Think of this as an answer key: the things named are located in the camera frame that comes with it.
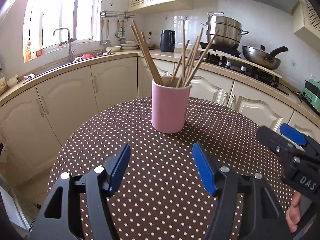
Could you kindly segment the right human hand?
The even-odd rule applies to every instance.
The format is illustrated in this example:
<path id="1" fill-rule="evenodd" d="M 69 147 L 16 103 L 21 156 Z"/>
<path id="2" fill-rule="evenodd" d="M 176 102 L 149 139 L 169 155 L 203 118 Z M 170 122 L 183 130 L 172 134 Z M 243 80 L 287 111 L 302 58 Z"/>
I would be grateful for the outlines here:
<path id="1" fill-rule="evenodd" d="M 300 200 L 302 198 L 302 195 L 299 192 L 295 192 L 291 201 L 291 205 L 289 209 L 286 211 L 286 221 L 287 225 L 289 227 L 289 230 L 291 233 L 294 233 L 297 231 L 298 223 L 300 222 Z"/>

